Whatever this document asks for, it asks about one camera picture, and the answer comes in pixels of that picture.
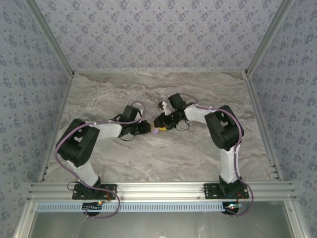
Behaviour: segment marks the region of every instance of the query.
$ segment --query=patterned wallpaper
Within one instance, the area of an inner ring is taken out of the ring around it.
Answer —
[[[297,0],[253,82],[285,179],[317,237],[317,2]]]
[[[71,67],[244,69],[280,0],[36,0]]]
[[[38,179],[68,76],[23,1],[0,1],[0,237]]]

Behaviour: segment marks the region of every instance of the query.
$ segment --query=gray marble floor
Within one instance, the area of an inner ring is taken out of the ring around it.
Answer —
[[[270,179],[269,160],[239,72],[76,74],[58,138],[75,118],[85,121],[110,119],[135,100],[146,104],[146,119],[152,121],[153,116],[160,114],[158,102],[176,92],[191,94],[205,106],[228,104],[245,130],[239,152],[242,178]],[[181,127],[186,128],[186,125],[181,123]],[[131,142],[118,138],[98,140],[91,162],[102,181],[212,181],[218,180],[221,170],[219,151],[207,126],[198,122],[190,123],[186,131],[149,133]],[[72,181],[74,177],[52,156],[45,179]]]

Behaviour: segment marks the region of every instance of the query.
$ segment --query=wall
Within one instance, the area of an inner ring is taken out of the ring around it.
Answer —
[[[244,69],[280,0],[37,0],[73,70]]]
[[[317,2],[297,0],[253,82],[285,179],[317,237]]]
[[[12,237],[36,181],[68,76],[23,1],[0,1],[0,237]]]

